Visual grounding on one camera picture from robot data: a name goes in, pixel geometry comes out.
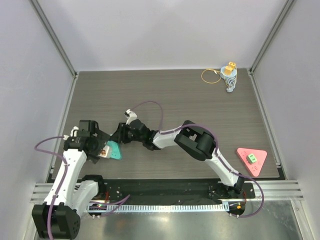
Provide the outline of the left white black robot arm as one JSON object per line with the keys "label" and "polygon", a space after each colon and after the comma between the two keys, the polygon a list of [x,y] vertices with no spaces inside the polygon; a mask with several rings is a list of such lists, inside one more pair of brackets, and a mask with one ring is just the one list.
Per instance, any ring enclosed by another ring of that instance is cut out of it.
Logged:
{"label": "left white black robot arm", "polygon": [[81,218],[92,199],[106,195],[101,175],[89,174],[76,186],[85,162],[97,163],[107,147],[110,135],[94,120],[80,120],[64,140],[58,174],[43,203],[34,205],[31,215],[42,239],[74,240],[79,234]]}

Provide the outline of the teal triangular power socket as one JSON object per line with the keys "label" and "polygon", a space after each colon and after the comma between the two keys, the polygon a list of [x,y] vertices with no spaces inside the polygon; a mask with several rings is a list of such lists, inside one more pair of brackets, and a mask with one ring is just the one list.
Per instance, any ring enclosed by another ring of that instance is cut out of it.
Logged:
{"label": "teal triangular power socket", "polygon": [[114,141],[108,141],[107,145],[111,148],[110,158],[114,160],[121,160],[122,152],[120,145]]}

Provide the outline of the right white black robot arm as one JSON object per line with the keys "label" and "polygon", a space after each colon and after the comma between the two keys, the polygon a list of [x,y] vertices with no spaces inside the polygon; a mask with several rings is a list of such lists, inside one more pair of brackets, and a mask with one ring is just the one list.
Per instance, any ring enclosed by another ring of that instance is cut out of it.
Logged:
{"label": "right white black robot arm", "polygon": [[122,122],[111,140],[118,144],[140,142],[150,151],[178,146],[195,160],[208,164],[220,178],[228,197],[237,198],[244,191],[245,178],[222,155],[214,135],[192,121],[186,120],[167,131],[151,130],[139,119]]}

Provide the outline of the white cube plug adapter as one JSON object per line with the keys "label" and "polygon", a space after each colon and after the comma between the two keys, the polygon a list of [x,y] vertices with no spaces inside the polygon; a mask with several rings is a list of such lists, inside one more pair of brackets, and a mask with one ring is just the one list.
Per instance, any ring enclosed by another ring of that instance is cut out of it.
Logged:
{"label": "white cube plug adapter", "polygon": [[112,148],[109,145],[106,145],[99,153],[99,157],[109,159],[112,155]]}

